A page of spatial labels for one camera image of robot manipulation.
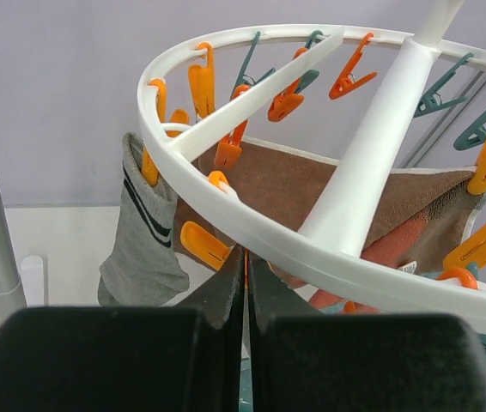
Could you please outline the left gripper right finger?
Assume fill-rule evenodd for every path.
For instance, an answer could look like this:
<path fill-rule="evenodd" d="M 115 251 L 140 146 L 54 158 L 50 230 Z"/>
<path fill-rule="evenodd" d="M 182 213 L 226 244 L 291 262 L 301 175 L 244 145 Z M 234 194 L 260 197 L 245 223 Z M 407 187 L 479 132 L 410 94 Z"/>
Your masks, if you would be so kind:
<path fill-rule="evenodd" d="M 441 313 L 324 314 L 246 257 L 257 411 L 486 411 L 486 355 Z"/>

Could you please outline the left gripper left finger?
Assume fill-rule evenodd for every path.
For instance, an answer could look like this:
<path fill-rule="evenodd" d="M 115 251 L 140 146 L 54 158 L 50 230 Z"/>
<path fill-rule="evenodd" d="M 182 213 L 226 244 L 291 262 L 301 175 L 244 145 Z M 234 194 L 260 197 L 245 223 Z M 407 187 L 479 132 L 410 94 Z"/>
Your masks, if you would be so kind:
<path fill-rule="evenodd" d="M 0 327 L 0 411 L 235 411 L 244 252 L 176 306 L 48 306 Z"/>

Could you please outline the white round clip hanger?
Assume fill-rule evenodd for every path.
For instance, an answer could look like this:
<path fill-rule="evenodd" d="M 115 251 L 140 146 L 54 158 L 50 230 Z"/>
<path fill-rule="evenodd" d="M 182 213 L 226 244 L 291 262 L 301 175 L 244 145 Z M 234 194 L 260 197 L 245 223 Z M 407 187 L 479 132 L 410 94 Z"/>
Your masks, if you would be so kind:
<path fill-rule="evenodd" d="M 446 312 L 486 335 L 486 146 L 468 167 L 397 168 L 398 151 L 434 63 L 486 73 L 486 50 L 444 39 L 461 4 L 437 1 L 418 33 L 282 24 L 208 33 L 143 71 L 137 110 L 145 148 L 185 202 L 177 239 L 204 254 L 222 239 L 257 253 L 318 307 Z M 296 86 L 342 45 L 354 53 L 329 95 L 356 89 L 366 46 L 397 51 L 341 159 L 250 138 L 260 109 L 281 119 Z"/>

